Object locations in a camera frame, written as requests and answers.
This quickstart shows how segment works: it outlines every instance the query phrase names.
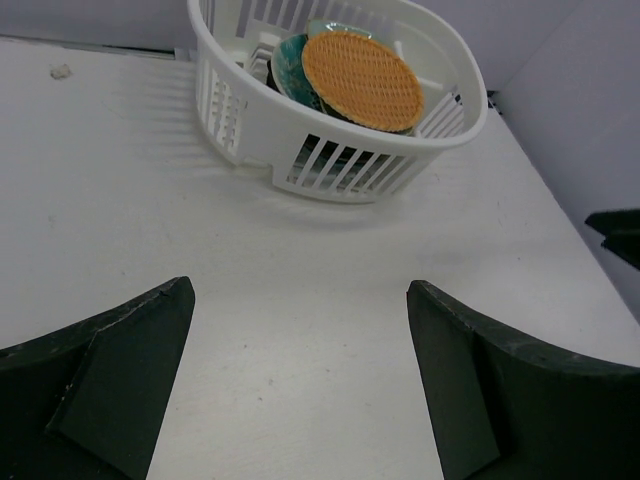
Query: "white table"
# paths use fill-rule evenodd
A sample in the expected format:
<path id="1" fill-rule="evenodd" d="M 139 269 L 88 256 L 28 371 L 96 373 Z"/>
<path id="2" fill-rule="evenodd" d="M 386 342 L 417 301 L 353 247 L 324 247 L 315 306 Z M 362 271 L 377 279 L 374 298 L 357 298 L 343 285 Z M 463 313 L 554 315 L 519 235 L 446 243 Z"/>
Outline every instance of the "white table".
<path id="1" fill-rule="evenodd" d="M 442 478 L 414 279 L 640 365 L 640 326 L 493 111 L 401 198 L 327 205 L 216 159 L 191 64 L 7 41 L 0 64 L 0 347 L 193 281 L 150 479 Z"/>

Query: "small bowl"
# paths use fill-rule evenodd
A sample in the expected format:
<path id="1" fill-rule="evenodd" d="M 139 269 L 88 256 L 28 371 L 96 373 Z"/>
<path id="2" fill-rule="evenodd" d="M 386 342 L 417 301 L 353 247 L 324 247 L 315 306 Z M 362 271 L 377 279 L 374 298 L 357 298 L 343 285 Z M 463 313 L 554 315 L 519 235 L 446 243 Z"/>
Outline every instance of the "small bowl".
<path id="1" fill-rule="evenodd" d="M 278 44 L 271 57 L 273 81 L 280 93 L 291 100 L 322 111 L 320 97 L 311 87 L 302 68 L 301 57 L 306 44 L 305 34 L 294 35 Z"/>

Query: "dark green object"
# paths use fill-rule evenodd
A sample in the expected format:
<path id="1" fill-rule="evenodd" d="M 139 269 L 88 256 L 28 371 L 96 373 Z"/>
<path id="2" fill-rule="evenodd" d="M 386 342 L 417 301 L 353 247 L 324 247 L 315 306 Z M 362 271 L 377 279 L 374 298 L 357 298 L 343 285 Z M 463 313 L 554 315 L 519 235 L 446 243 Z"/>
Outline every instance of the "dark green object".
<path id="1" fill-rule="evenodd" d="M 194 303 L 178 278 L 0 351 L 0 479 L 144 479 Z"/>
<path id="2" fill-rule="evenodd" d="M 640 369 L 542 342 L 427 282 L 407 299 L 446 480 L 640 478 Z"/>
<path id="3" fill-rule="evenodd" d="M 640 270 L 640 210 L 593 213 L 585 223 L 605 236 L 602 248 Z"/>

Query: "round orange cookie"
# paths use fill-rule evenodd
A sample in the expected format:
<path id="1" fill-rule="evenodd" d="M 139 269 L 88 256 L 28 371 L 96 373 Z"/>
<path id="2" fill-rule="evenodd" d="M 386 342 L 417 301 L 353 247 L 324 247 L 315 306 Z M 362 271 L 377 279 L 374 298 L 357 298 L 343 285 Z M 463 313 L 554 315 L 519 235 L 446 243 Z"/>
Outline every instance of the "round orange cookie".
<path id="1" fill-rule="evenodd" d="M 418 79 L 375 40 L 350 32 L 321 33 L 307 42 L 302 65 L 318 95 L 355 123 L 400 132 L 420 120 L 424 96 Z"/>

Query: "white plastic basket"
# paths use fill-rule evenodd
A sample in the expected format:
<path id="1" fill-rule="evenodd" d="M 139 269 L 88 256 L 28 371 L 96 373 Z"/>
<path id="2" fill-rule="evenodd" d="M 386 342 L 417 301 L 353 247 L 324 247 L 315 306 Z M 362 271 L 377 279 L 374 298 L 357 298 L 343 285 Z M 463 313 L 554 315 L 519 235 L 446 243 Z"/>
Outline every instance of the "white plastic basket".
<path id="1" fill-rule="evenodd" d="M 188 0 L 198 38 L 203 129 L 234 165 L 271 165 L 276 187 L 344 203 L 392 195 L 440 153 L 471 141 L 487 115 L 480 70 L 444 20 L 405 0 Z M 413 136 L 378 132 L 300 105 L 265 85 L 267 62 L 311 18 L 359 26 L 387 42 L 425 96 Z"/>

